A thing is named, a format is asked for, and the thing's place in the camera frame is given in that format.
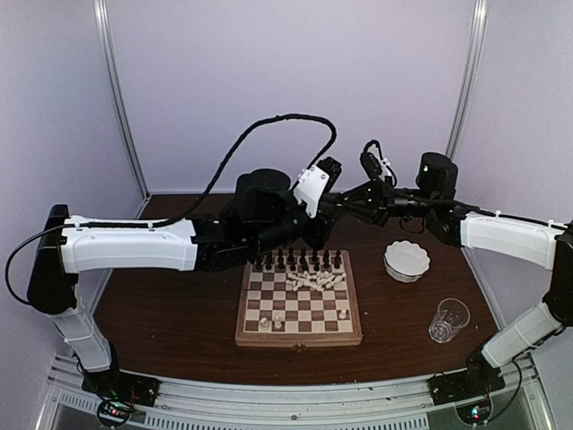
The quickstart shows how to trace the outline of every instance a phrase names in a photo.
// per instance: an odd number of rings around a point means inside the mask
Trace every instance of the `white chess piece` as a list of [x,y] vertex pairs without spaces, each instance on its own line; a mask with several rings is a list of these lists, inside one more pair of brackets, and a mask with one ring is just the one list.
[[267,330],[270,326],[270,321],[265,318],[264,316],[261,318],[261,320],[259,321],[259,325],[261,326],[261,328],[263,330]]
[[275,316],[275,329],[279,330],[283,326],[283,322],[280,319],[280,316]]

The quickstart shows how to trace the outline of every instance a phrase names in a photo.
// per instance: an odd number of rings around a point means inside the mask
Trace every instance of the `white wall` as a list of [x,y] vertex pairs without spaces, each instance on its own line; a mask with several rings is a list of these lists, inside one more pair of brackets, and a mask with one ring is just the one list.
[[[116,124],[93,3],[0,1],[0,267],[54,203],[132,217],[141,202]],[[13,265],[25,296],[35,246]],[[100,272],[82,276],[89,300]],[[0,427],[32,428],[62,347],[50,321],[0,286]]]
[[[239,134],[287,112],[334,122],[338,189],[362,183],[358,155],[383,142],[402,185],[420,156],[444,151],[474,2],[446,0],[123,0],[109,16],[143,173],[152,192],[202,190]],[[273,167],[291,177],[329,137],[321,125],[271,125],[221,177]]]
[[[456,158],[458,198],[539,219],[573,219],[573,3],[490,2],[483,57]],[[511,323],[538,302],[551,274],[477,253]],[[535,351],[558,428],[573,422],[573,336]]]

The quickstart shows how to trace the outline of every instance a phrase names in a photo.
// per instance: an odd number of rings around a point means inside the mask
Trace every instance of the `dark chessboard square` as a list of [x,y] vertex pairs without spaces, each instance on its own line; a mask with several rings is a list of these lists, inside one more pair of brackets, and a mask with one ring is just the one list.
[[324,300],[324,310],[332,310],[337,308],[337,302],[335,300]]
[[299,321],[298,330],[302,333],[309,333],[312,331],[312,323],[310,321]]
[[245,331],[259,331],[259,322],[258,321],[245,321],[244,322],[244,330]]
[[338,321],[324,322],[326,331],[338,331]]
[[296,321],[298,320],[298,312],[297,311],[286,311],[285,312],[285,321]]
[[298,301],[298,310],[299,311],[310,311],[311,310],[311,301],[310,300],[299,300]]
[[284,331],[285,331],[285,324],[284,324],[284,323],[280,324],[280,327],[279,327],[279,328],[277,328],[274,323],[272,324],[271,327],[272,327],[272,331],[273,331],[273,332],[276,332],[276,333],[280,333],[280,332],[284,332]]
[[324,311],[311,311],[311,320],[324,321]]
[[273,300],[272,308],[275,311],[284,311],[285,310],[285,300]]
[[247,309],[261,309],[259,300],[247,300]]
[[269,321],[272,321],[272,311],[260,311],[259,317],[267,318]]

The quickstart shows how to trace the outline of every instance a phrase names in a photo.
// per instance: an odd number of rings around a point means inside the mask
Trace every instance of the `clear glass cup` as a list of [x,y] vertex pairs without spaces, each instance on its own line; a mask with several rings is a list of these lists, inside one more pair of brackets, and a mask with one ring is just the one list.
[[450,342],[469,324],[469,319],[469,309],[463,302],[456,298],[446,298],[438,305],[428,332],[438,343]]

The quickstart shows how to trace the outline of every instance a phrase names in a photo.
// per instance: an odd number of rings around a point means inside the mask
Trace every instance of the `chessboard square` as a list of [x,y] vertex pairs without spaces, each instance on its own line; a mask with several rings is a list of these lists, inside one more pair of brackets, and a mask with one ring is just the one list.
[[310,333],[312,331],[312,323],[310,321],[299,321],[298,330],[301,333]]
[[286,321],[298,321],[298,311],[285,311]]
[[311,320],[324,321],[324,311],[311,311]]
[[311,311],[298,311],[298,321],[310,321],[311,319]]
[[299,311],[310,311],[311,310],[311,301],[310,300],[299,300],[298,301],[298,310]]
[[285,321],[287,318],[285,311],[272,311],[272,321],[274,322],[277,318],[279,318],[280,321]]
[[272,320],[272,311],[259,311],[259,321],[263,317],[267,318],[269,321]]
[[336,310],[324,311],[324,321],[336,321],[337,319],[338,316]]
[[326,331],[326,323],[324,321],[312,321],[313,333],[324,333]]
[[311,299],[311,292],[310,291],[299,291],[298,292],[298,299],[299,300],[310,300]]
[[311,310],[312,311],[321,311],[324,309],[324,303],[322,300],[311,300]]
[[326,331],[338,331],[338,321],[325,321]]
[[350,308],[350,302],[348,300],[336,300],[336,303],[338,310]]
[[325,310],[337,308],[337,302],[335,300],[324,300],[322,303],[324,304]]
[[261,309],[261,301],[247,300],[247,309]]
[[280,324],[280,327],[277,328],[275,323],[272,323],[272,332],[273,333],[284,333],[285,332],[285,324]]
[[285,321],[285,332],[287,333],[298,333],[298,321]]
[[272,300],[261,300],[259,303],[261,303],[262,311],[272,311]]
[[247,291],[247,299],[261,300],[261,292],[260,291]]
[[352,320],[338,321],[338,331],[343,333],[352,332]]
[[245,321],[244,322],[244,330],[245,331],[258,331],[259,330],[259,322],[258,321]]
[[247,309],[244,312],[244,319],[247,321],[259,321],[261,315],[261,311],[259,309]]
[[284,311],[285,310],[285,300],[273,300],[272,309],[274,311]]
[[298,301],[297,300],[286,300],[285,309],[287,311],[298,311]]

